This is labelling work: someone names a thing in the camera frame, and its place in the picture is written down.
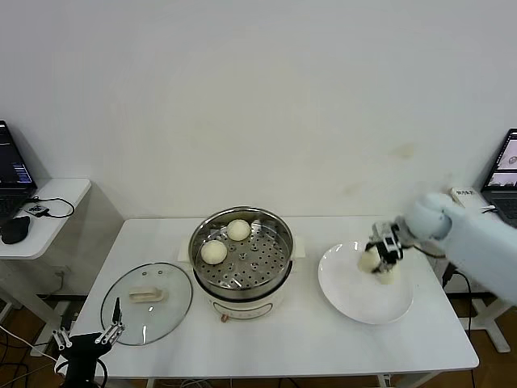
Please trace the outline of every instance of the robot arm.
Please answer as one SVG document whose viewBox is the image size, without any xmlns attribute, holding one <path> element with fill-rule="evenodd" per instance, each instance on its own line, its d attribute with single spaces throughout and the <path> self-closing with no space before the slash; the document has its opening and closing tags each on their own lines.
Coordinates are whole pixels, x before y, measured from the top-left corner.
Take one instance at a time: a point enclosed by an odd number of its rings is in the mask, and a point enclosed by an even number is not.
<svg viewBox="0 0 517 388">
<path fill-rule="evenodd" d="M 90 333 L 73 335 L 65 329 L 53 331 L 60 354 L 66 358 L 66 362 L 57 367 L 68 365 L 65 382 L 61 388 L 95 388 L 95 368 L 99 358 L 111 350 L 111 346 L 124 331 L 120 313 L 120 300 L 116 299 L 115 310 L 113 311 L 112 324 L 103 333 Z M 104 369 L 104 387 L 107 379 L 106 366 L 101 363 Z"/>
<path fill-rule="evenodd" d="M 462 272 L 500 298 L 517 304 L 516 229 L 480 213 L 470 213 L 444 194 L 424 196 L 404 217 L 389 225 L 400 252 L 415 243 L 431 242 Z M 386 226 L 375 225 L 373 231 L 373 242 L 379 244 L 387 233 Z M 389 268 L 382 255 L 381 266 Z"/>
</svg>

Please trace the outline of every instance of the table leg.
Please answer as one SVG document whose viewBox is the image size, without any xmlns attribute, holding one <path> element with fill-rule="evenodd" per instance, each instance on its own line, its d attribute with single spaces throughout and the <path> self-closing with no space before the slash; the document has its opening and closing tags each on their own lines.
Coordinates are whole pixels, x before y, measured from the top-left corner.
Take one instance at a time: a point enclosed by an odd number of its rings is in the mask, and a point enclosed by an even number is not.
<svg viewBox="0 0 517 388">
<path fill-rule="evenodd" d="M 377 374 L 377 381 L 380 388 L 388 388 L 391 386 L 391 374 Z"/>
<path fill-rule="evenodd" d="M 395 385 L 397 388 L 416 388 L 421 386 L 424 382 L 428 382 L 433 377 L 439 375 L 439 372 L 430 373 L 412 373 L 407 374 Z"/>
<path fill-rule="evenodd" d="M 495 319 L 507 311 L 511 304 L 501 299 L 496 299 L 488 306 L 485 306 L 481 299 L 473 299 L 472 304 L 477 315 L 472 318 L 471 330 L 486 330 L 497 351 L 499 353 L 508 353 L 510 345 L 507 343 L 504 335 L 502 335 Z M 460 318 L 460 322 L 465 330 L 469 328 L 469 318 Z"/>
<path fill-rule="evenodd" d="M 31 291 L 31 285 L 22 276 L 14 274 L 2 260 L 0 260 L 0 287 L 46 323 L 52 324 L 55 328 L 60 326 L 61 317 Z"/>
</svg>

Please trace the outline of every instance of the steamed bun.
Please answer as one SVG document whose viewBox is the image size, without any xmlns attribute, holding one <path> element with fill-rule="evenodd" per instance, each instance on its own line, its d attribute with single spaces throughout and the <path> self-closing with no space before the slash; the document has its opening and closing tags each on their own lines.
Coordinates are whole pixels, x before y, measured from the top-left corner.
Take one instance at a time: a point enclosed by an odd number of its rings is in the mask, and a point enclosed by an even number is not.
<svg viewBox="0 0 517 388">
<path fill-rule="evenodd" d="M 212 240 L 206 242 L 201 248 L 201 258 L 206 264 L 219 264 L 226 259 L 228 250 L 221 241 Z"/>
<path fill-rule="evenodd" d="M 244 220 L 233 220 L 226 226 L 226 233 L 233 241 L 241 241 L 250 235 L 250 224 Z"/>
</svg>

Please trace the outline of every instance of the white wall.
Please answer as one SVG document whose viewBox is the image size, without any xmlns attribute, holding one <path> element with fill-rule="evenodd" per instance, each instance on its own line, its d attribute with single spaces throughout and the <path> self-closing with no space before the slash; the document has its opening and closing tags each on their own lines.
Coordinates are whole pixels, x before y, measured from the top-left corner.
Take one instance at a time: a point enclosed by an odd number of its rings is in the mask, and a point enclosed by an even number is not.
<svg viewBox="0 0 517 388">
<path fill-rule="evenodd" d="M 0 7 L 0 116 L 125 218 L 392 213 L 517 123 L 512 1 Z"/>
</svg>

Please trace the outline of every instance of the white table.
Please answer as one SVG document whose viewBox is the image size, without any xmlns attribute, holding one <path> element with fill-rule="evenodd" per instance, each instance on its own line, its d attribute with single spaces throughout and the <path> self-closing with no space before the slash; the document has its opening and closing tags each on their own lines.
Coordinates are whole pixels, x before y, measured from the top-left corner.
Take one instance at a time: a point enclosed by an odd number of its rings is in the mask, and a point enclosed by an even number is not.
<svg viewBox="0 0 517 388">
<path fill-rule="evenodd" d="M 292 232 L 305 241 L 307 258 L 288 278 L 278 310 L 250 321 L 222 323 L 193 280 L 191 309 L 174 331 L 143 347 L 116 344 L 102 357 L 110 378 L 411 373 L 399 386 L 414 387 L 442 371 L 475 368 L 477 355 L 426 258 L 418 252 L 408 252 L 401 264 L 414 282 L 414 304 L 398 322 L 385 326 L 358 323 L 326 300 L 317 280 L 319 259 L 337 243 L 364 241 L 372 223 L 380 219 L 285 218 Z M 138 265 L 176 263 L 181 242 L 200 222 L 126 221 L 72 334 L 101 331 L 99 311 L 111 285 Z M 188 264 L 179 265 L 188 268 Z M 101 369 L 97 374 L 102 376 Z"/>
<path fill-rule="evenodd" d="M 46 179 L 36 182 L 38 190 L 35 196 L 39 198 L 60 197 L 74 206 L 81 202 L 82 198 L 90 189 L 88 179 Z M 51 214 L 61 215 L 70 212 L 70 207 L 60 201 L 42 202 L 42 205 L 50 208 Z M 28 216 L 23 210 L 18 216 Z M 46 323 L 59 327 L 61 317 L 51 309 L 45 302 L 36 296 L 32 286 L 20 275 L 3 263 L 8 260 L 30 260 L 37 259 L 45 253 L 54 238 L 57 236 L 68 218 L 31 217 L 31 224 L 27 237 L 16 244 L 6 245 L 0 241 L 0 287 L 14 298 L 15 301 L 26 306 Z M 13 303 L 9 301 L 7 309 Z"/>
</svg>

